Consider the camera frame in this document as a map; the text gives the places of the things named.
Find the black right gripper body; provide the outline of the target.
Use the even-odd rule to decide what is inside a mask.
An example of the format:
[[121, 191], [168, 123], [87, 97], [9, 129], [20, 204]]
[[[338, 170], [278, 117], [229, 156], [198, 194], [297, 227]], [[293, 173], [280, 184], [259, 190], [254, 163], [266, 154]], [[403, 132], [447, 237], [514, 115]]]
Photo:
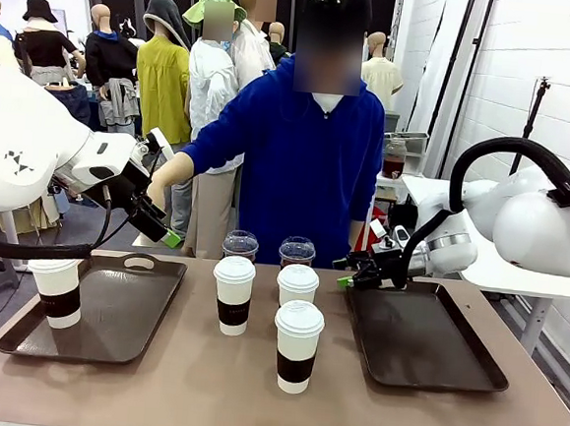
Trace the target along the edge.
[[395, 287], [405, 287], [408, 280], [408, 269], [411, 257], [405, 256], [402, 251], [382, 251], [372, 256], [380, 278], [391, 280]]

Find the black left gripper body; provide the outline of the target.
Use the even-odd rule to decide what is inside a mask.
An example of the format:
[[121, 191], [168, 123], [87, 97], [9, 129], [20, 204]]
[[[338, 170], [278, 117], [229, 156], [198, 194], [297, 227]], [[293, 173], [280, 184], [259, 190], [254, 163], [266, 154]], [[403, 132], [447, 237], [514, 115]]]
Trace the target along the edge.
[[145, 167], [132, 159], [128, 160], [122, 171], [111, 181], [110, 200], [113, 208], [130, 213], [138, 205], [150, 182]]

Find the person's right hand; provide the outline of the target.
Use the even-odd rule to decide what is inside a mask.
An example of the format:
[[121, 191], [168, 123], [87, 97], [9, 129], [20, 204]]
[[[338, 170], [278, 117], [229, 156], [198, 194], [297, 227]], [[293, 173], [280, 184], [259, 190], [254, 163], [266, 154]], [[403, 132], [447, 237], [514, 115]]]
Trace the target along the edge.
[[147, 188], [147, 194], [154, 202], [160, 205], [165, 205], [165, 189], [169, 184], [168, 169], [166, 165], [162, 166], [159, 170], [155, 171], [149, 187]]

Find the person's left hand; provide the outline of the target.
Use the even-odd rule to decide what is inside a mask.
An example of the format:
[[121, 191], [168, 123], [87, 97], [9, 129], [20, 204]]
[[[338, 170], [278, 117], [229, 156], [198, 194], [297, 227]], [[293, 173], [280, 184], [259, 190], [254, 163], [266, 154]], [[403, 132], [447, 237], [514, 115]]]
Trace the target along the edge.
[[349, 244], [350, 249], [352, 251], [354, 251], [356, 249], [356, 243], [359, 239], [359, 236], [361, 234], [363, 227], [364, 227], [364, 223], [361, 222], [360, 220], [353, 220], [350, 223], [348, 244]]

